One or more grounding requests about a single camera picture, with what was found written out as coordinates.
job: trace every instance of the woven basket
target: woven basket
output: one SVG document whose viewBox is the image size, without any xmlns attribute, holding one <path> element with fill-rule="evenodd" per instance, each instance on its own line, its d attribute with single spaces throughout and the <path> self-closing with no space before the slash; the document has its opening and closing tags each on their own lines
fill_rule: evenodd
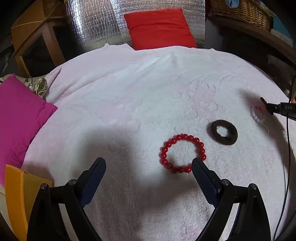
<svg viewBox="0 0 296 241">
<path fill-rule="evenodd" d="M 252 0 L 239 0 L 237 8 L 230 8 L 225 0 L 211 0 L 211 5 L 217 15 L 244 21 L 270 31 L 272 17 Z"/>
</svg>

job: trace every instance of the white fleece tablecloth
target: white fleece tablecloth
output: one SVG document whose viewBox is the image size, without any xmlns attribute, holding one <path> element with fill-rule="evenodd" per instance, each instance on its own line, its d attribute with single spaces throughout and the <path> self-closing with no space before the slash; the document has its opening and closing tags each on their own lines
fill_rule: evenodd
<svg viewBox="0 0 296 241">
<path fill-rule="evenodd" d="M 258 185 L 273 235 L 287 177 L 286 119 L 268 115 L 264 123 L 268 136 L 250 116 L 250 108 L 260 104 L 261 96 L 271 103 L 288 99 L 263 72 L 215 50 L 134 51 L 128 45 L 105 45 L 61 67 L 46 97 L 58 110 L 33 139 L 22 169 L 59 186 L 103 157 L 107 170 L 85 211 L 104 241 L 197 238 L 213 207 L 192 173 L 171 174 L 159 163 L 160 147 L 179 133 L 204 142 L 205 163 L 221 179 Z M 236 126 L 234 145 L 211 138 L 209 126 L 217 119 Z M 293 148 L 295 122 L 289 127 Z M 187 165 L 195 156 L 194 145 L 188 142 L 178 142 L 168 152 L 176 165 Z M 290 197 L 291 192 L 280 229 L 295 208 Z M 224 240 L 235 218 L 234 207 Z"/>
</svg>

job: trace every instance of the pink cushion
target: pink cushion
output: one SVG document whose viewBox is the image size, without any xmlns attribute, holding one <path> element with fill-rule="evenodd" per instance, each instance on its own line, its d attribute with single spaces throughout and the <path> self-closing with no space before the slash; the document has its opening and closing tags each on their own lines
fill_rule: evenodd
<svg viewBox="0 0 296 241">
<path fill-rule="evenodd" d="M 34 94 L 15 75 L 0 85 L 0 184 L 6 164 L 21 168 L 31 140 L 57 107 Z"/>
</svg>

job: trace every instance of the silver reflective foil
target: silver reflective foil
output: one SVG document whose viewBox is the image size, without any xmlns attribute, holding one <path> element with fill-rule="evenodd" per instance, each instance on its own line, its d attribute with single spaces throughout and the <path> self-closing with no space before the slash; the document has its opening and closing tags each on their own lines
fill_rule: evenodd
<svg viewBox="0 0 296 241">
<path fill-rule="evenodd" d="M 182 8 L 198 47 L 205 38 L 205 0 L 68 0 L 70 26 L 82 52 L 110 45 L 131 44 L 124 14 Z"/>
</svg>

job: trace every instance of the silver bolt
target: silver bolt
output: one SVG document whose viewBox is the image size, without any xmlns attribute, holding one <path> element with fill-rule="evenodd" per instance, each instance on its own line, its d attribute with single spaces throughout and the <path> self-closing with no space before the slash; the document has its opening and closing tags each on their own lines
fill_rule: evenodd
<svg viewBox="0 0 296 241">
<path fill-rule="evenodd" d="M 77 182 L 76 179 L 71 179 L 71 180 L 68 182 L 68 184 L 69 184 L 69 185 L 75 185 L 76 182 Z"/>
<path fill-rule="evenodd" d="M 43 190 L 44 190 L 46 187 L 47 187 L 47 184 L 46 184 L 46 183 L 42 183 L 42 184 L 40 185 L 40 188 L 43 189 Z"/>
<path fill-rule="evenodd" d="M 228 186 L 230 184 L 230 181 L 227 179 L 222 179 L 222 183 L 226 186 Z"/>
<path fill-rule="evenodd" d="M 253 189 L 257 189 L 258 187 L 257 187 L 257 185 L 256 184 L 254 184 L 254 183 L 251 183 L 251 188 L 253 188 Z"/>
</svg>

